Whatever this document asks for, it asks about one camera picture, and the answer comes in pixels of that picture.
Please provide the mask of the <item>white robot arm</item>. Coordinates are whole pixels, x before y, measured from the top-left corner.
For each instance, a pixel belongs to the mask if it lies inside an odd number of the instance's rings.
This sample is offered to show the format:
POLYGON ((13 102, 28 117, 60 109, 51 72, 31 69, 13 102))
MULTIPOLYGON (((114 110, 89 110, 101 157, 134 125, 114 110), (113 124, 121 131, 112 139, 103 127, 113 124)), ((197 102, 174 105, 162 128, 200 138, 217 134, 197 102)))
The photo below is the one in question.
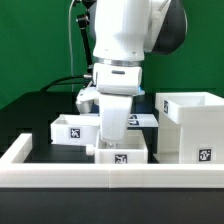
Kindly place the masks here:
POLYGON ((93 80, 99 93, 100 138, 106 144, 124 138, 144 55, 174 52, 186 33, 182 0, 97 0, 93 80))

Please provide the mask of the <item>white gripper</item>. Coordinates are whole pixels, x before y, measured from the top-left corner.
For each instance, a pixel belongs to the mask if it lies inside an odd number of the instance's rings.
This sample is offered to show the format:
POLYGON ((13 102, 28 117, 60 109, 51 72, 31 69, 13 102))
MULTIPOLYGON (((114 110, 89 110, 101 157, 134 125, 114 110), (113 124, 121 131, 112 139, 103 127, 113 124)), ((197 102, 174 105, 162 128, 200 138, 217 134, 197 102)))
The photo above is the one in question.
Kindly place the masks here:
POLYGON ((93 70, 99 93, 100 137, 116 148, 124 138, 133 97, 138 94, 141 67, 122 67, 96 63, 93 70))

